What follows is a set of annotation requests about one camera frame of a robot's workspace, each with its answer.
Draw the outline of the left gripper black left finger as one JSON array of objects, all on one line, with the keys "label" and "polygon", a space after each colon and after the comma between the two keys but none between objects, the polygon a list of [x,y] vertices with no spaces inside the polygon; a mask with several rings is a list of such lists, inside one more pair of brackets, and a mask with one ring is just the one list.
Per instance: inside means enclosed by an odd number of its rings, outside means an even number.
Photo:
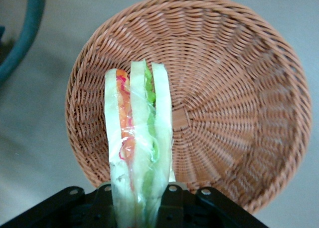
[{"label": "left gripper black left finger", "polygon": [[89,194],[81,187],[67,187],[1,227],[116,228],[111,184],[104,183]]}]

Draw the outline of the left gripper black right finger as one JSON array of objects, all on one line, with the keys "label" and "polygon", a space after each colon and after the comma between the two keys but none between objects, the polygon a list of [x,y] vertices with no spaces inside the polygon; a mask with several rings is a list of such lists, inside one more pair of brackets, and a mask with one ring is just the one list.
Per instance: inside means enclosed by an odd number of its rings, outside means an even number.
[{"label": "left gripper black right finger", "polygon": [[171,183],[161,200],[157,228],[265,228],[266,225],[212,187],[195,194]]}]

